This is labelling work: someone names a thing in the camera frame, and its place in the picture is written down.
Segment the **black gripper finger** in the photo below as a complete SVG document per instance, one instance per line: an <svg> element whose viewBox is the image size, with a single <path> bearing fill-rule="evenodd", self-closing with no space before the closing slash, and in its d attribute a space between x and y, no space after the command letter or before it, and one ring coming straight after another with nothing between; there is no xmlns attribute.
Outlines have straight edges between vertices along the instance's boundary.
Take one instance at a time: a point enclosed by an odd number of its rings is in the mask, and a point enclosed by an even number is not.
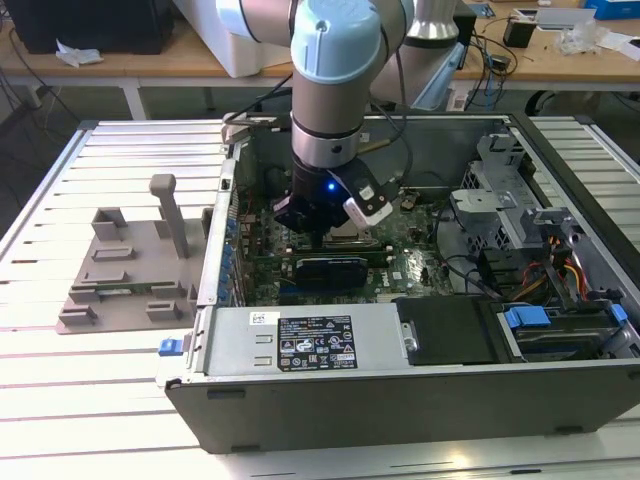
<svg viewBox="0 0 640 480"><path fill-rule="evenodd" d="M313 203L300 196L289 195L276 202L272 210L278 223L297 234L306 235L312 247L322 246L326 222Z"/></svg>

